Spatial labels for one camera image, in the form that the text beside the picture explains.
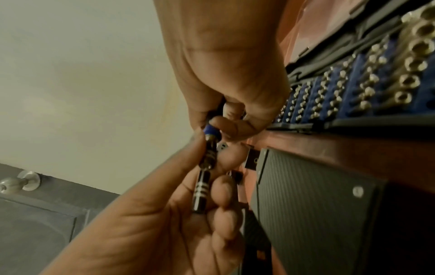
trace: silver door knob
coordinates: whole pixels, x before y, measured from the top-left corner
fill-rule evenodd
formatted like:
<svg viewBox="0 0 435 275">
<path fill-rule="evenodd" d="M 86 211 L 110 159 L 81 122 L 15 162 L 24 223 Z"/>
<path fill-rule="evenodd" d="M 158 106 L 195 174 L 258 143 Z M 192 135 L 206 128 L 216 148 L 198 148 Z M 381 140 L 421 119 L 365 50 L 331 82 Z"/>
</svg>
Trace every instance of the silver door knob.
<svg viewBox="0 0 435 275">
<path fill-rule="evenodd" d="M 0 181 L 1 194 L 14 194 L 20 190 L 33 191 L 41 184 L 41 178 L 35 172 L 21 171 L 16 178 L 5 178 Z"/>
</svg>

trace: screw head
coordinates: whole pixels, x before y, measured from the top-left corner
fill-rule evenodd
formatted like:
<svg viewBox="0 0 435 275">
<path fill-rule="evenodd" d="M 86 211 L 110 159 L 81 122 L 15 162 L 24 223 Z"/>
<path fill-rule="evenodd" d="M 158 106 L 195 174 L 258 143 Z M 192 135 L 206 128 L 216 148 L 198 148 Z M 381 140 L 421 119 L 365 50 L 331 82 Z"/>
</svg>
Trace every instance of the screw head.
<svg viewBox="0 0 435 275">
<path fill-rule="evenodd" d="M 362 198 L 364 196 L 364 188 L 362 186 L 355 186 L 352 193 L 357 198 Z"/>
</svg>

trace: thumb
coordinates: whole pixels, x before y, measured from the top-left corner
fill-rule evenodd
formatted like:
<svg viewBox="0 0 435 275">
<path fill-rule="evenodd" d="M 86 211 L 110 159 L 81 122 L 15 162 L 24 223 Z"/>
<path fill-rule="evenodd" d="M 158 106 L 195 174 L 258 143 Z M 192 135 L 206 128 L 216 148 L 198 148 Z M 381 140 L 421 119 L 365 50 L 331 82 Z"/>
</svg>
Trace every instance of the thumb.
<svg viewBox="0 0 435 275">
<path fill-rule="evenodd" d="M 204 133 L 198 128 L 189 144 L 133 186 L 123 199 L 134 202 L 135 212 L 141 214 L 162 210 L 187 173 L 199 164 L 205 146 Z"/>
</svg>

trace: tool kit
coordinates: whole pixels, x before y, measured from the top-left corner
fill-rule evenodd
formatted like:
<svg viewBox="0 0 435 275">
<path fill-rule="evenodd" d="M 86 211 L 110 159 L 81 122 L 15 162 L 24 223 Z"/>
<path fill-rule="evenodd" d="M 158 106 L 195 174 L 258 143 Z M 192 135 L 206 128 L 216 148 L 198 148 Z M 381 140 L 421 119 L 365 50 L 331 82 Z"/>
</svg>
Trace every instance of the tool kit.
<svg viewBox="0 0 435 275">
<path fill-rule="evenodd" d="M 286 66 L 290 96 L 269 130 L 435 126 L 435 1 L 365 1 Z"/>
</svg>

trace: wooden surface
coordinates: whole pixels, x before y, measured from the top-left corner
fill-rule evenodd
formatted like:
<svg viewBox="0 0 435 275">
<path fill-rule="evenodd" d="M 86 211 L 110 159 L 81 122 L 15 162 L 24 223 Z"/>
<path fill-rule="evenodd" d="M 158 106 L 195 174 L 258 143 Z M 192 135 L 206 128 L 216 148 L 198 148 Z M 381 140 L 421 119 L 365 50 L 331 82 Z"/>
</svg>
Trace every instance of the wooden surface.
<svg viewBox="0 0 435 275">
<path fill-rule="evenodd" d="M 435 193 L 435 142 L 264 131 L 247 143 L 257 150 L 271 147 Z M 256 173 L 246 169 L 242 172 L 249 202 L 256 184 Z M 275 275 L 285 274 L 274 252 L 272 265 Z"/>
</svg>

